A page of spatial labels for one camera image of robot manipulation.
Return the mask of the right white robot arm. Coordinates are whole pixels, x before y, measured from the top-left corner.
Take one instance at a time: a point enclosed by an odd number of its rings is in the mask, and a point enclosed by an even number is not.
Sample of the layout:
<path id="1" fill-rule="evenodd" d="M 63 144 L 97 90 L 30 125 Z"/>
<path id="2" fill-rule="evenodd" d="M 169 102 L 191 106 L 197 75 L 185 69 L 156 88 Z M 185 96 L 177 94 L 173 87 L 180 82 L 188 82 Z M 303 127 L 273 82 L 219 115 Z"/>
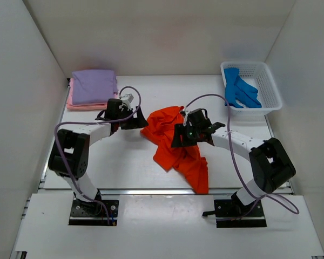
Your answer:
<path id="1" fill-rule="evenodd" d="M 275 200 L 275 191 L 295 176 L 296 169 L 278 139 L 256 139 L 232 131 L 228 122 L 211 123 L 207 110 L 203 108 L 181 111 L 180 114 L 183 121 L 174 126 L 173 148 L 206 142 L 228 150 L 236 171 L 239 169 L 235 160 L 237 155 L 250 163 L 253 178 L 245 182 L 237 172 L 242 188 L 231 197 L 231 206 L 239 217 L 250 213 L 265 197 Z"/>

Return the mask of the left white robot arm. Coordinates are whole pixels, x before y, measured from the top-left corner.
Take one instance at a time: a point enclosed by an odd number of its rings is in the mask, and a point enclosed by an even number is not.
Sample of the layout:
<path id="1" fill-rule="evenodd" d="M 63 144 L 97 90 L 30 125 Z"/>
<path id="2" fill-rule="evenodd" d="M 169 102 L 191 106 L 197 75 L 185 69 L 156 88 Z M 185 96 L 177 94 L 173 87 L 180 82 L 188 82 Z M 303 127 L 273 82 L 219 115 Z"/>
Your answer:
<path id="1" fill-rule="evenodd" d="M 140 106 L 131 107 L 132 100 L 131 94 L 109 99 L 96 122 L 63 122 L 56 126 L 48 168 L 70 185 L 77 200 L 102 204 L 100 191 L 86 172 L 90 146 L 119 129 L 134 130 L 149 125 Z"/>

